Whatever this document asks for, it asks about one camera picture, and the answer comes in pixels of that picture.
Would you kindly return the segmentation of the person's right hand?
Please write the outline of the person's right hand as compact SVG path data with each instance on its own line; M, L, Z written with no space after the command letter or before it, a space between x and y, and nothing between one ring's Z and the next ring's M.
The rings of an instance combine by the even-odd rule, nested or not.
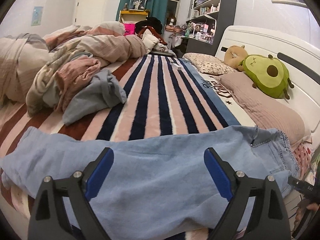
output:
M308 199L301 200L297 206L298 206L298 209L296 211L294 228L296 228L299 225L300 221L302 220L307 210L317 211L319 209L319 205L317 203L312 203Z

